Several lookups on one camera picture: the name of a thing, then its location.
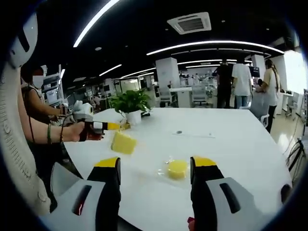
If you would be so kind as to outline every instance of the potted plant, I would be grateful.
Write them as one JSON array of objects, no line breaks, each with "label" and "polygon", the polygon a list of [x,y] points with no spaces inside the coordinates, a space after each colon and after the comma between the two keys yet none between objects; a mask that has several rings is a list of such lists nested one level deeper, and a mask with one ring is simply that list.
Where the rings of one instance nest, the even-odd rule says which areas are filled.
[{"label": "potted plant", "polygon": [[136,125],[141,122],[141,111],[151,109],[149,100],[150,97],[142,90],[128,90],[126,93],[113,97],[110,103],[116,112],[125,113],[131,125]]}]

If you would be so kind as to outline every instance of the black ceiling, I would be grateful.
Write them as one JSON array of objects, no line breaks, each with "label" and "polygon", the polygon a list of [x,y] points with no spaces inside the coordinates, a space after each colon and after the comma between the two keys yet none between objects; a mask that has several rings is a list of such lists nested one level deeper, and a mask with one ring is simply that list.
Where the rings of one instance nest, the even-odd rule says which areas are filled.
[{"label": "black ceiling", "polygon": [[[146,53],[187,42],[205,40],[237,40],[268,45],[285,36],[284,18],[271,7],[243,7],[234,2],[209,5],[208,1],[189,0],[120,0],[91,28],[77,48],[73,45],[91,18],[107,0],[48,0],[37,10],[38,43],[29,66],[46,64],[49,71],[58,64],[66,68],[64,88],[73,86],[77,77],[95,77],[118,65],[121,67],[99,77],[118,78],[154,67],[155,60],[173,55],[178,62],[244,58],[239,51],[192,51],[208,48],[267,49],[241,45],[202,45],[184,47],[147,56]],[[168,19],[191,13],[208,12],[211,31],[179,35]]]}]

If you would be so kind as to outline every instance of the woman with long hair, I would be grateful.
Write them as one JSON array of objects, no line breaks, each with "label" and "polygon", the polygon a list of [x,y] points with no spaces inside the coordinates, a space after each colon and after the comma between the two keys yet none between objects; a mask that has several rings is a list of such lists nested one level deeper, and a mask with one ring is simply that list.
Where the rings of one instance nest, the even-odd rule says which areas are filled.
[{"label": "woman with long hair", "polygon": [[272,60],[265,61],[265,68],[263,83],[256,92],[266,92],[269,95],[269,124],[266,130],[270,133],[280,93],[280,77]]}]

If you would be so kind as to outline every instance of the office chair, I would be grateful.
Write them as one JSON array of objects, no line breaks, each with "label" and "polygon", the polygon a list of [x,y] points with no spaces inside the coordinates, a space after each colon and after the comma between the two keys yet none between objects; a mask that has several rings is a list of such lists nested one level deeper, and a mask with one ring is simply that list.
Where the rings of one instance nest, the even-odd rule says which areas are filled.
[{"label": "office chair", "polygon": [[254,116],[260,120],[263,126],[266,128],[269,124],[269,100],[268,94],[262,92],[254,92],[251,106],[240,107],[240,109],[248,109]]},{"label": "office chair", "polygon": [[159,88],[159,99],[160,104],[164,103],[166,106],[172,106],[176,102],[175,94],[171,94],[170,89],[168,87]]},{"label": "office chair", "polygon": [[200,105],[202,103],[207,103],[206,102],[206,91],[205,91],[205,86],[203,85],[196,85],[192,86],[192,102],[193,103],[199,103]]},{"label": "office chair", "polygon": [[296,118],[296,110],[297,110],[297,102],[298,102],[299,94],[296,92],[293,92],[293,97],[288,97],[288,104],[287,104],[287,112],[285,114],[285,117],[291,116],[293,121]]}]

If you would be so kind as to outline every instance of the desk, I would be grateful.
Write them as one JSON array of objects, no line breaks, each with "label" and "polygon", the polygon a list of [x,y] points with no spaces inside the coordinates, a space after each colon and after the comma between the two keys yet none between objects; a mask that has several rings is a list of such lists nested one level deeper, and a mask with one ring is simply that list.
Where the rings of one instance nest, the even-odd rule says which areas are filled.
[{"label": "desk", "polygon": [[176,92],[178,94],[179,107],[192,107],[192,88],[170,88],[170,92]]},{"label": "desk", "polygon": [[287,94],[287,93],[280,92],[277,107],[275,110],[275,115],[276,114],[281,115],[282,110],[285,110],[285,111],[288,110],[287,103],[288,103],[289,97],[293,97],[293,94]]},{"label": "desk", "polygon": [[[114,109],[94,115],[97,121],[121,119]],[[187,218],[193,217],[189,171],[182,181],[158,175],[170,156],[214,160],[225,177],[232,177],[254,196],[256,207],[267,216],[282,206],[282,186],[292,185],[277,144],[249,110],[154,108],[151,116],[123,132],[138,140],[132,155],[110,149],[114,131],[105,131],[101,141],[64,144],[83,178],[100,160],[121,157],[119,215],[143,231],[187,231]]]}]

